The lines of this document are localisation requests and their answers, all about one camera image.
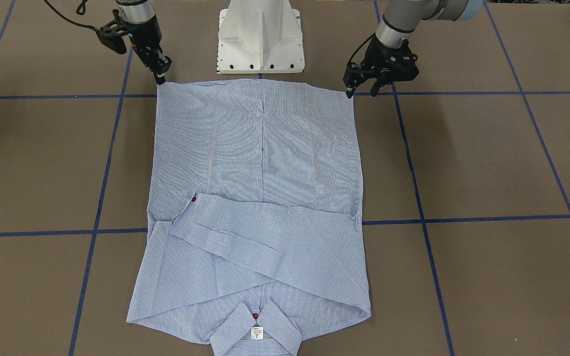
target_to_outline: size label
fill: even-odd
[[[263,338],[263,327],[262,326],[253,326],[252,327],[252,340],[261,340]]]

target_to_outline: blue and white striped shirt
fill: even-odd
[[[353,104],[307,84],[165,83],[128,322],[294,356],[371,315]],[[252,340],[258,324],[263,339]]]

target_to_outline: folded shirt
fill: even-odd
[[[303,340],[366,320],[352,101],[260,79],[165,83],[157,100],[127,321],[210,343],[215,356],[294,356]]]

